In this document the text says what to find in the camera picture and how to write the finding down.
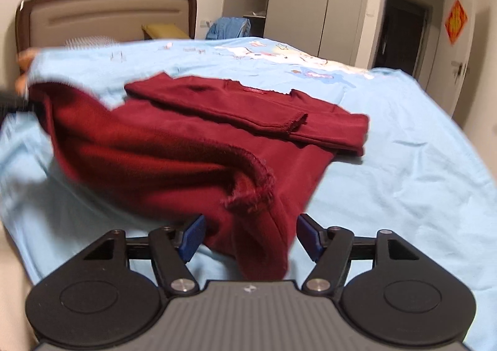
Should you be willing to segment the person's hand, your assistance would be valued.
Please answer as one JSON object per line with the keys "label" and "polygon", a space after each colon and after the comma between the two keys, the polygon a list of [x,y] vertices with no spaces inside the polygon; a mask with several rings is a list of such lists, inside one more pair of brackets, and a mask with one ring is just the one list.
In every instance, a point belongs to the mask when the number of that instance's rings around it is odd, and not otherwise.
{"label": "person's hand", "polygon": [[17,55],[17,64],[20,68],[20,76],[14,83],[14,88],[19,96],[26,96],[28,84],[28,72],[34,59],[40,53],[41,49],[37,47],[27,48]]}

